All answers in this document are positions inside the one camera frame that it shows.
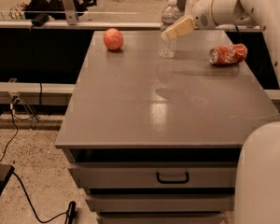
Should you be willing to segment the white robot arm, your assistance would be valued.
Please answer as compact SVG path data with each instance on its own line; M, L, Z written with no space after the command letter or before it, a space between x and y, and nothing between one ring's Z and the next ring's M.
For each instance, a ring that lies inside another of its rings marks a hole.
M194 29L213 30L222 25L252 23L258 26L267 47L280 90L280 0L191 0L189 10L162 33L173 39ZM280 114L273 102L271 114L245 140L237 163L234 224L280 224Z

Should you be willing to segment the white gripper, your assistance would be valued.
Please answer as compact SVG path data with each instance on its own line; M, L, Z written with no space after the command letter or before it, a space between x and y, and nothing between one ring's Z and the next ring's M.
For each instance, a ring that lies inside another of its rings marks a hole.
M190 0L190 15L183 16L161 33L162 40L173 40L199 29L235 24L242 15L239 0Z

